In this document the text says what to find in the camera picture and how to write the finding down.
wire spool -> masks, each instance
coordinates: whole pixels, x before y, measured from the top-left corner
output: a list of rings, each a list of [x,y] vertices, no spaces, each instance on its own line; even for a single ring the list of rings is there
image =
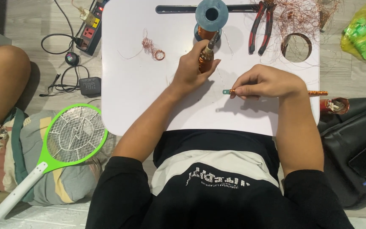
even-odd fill
[[[221,28],[227,23],[228,8],[221,0],[203,0],[196,8],[194,37],[197,41],[210,40],[216,32],[221,37]]]

black shirt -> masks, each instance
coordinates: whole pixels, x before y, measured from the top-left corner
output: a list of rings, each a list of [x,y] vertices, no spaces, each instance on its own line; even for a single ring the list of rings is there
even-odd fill
[[[284,184],[283,196],[266,180],[194,163],[154,196],[141,162],[115,156],[100,177],[86,228],[353,228],[323,172],[294,171]]]

gray floor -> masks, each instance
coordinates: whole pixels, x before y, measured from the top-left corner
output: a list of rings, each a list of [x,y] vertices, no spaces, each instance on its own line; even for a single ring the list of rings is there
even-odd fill
[[[70,0],[58,0],[64,12],[68,15],[74,30],[78,30],[81,20],[76,8]],[[88,8],[89,0],[75,0],[77,5]],[[344,4],[329,23],[331,29],[322,37],[320,46],[320,89],[329,91],[330,97],[366,97],[366,61],[344,53],[340,49],[341,31],[353,14],[363,6],[360,0],[344,0]],[[78,102],[88,102],[91,99],[80,95],[79,92],[63,93],[52,97],[39,97],[45,93],[57,73],[62,73],[68,65],[63,55],[50,55],[40,47],[41,39],[52,33],[69,34],[69,27],[62,13],[53,0],[7,0],[5,35],[13,39],[13,45],[24,49],[33,64],[32,79],[21,100],[21,104],[30,101],[26,112],[33,114],[43,109],[60,110]],[[63,51],[68,46],[66,37],[53,37],[45,42],[46,48],[52,52]],[[99,45],[94,57],[89,57],[76,49],[81,55],[81,63],[85,65],[91,76],[101,76],[101,46]],[[80,70],[82,77],[87,77]],[[75,83],[74,71],[65,76],[65,83]],[[153,164],[150,160],[144,163],[149,175],[153,174]],[[360,211],[347,211],[348,216],[366,218],[366,208]]]

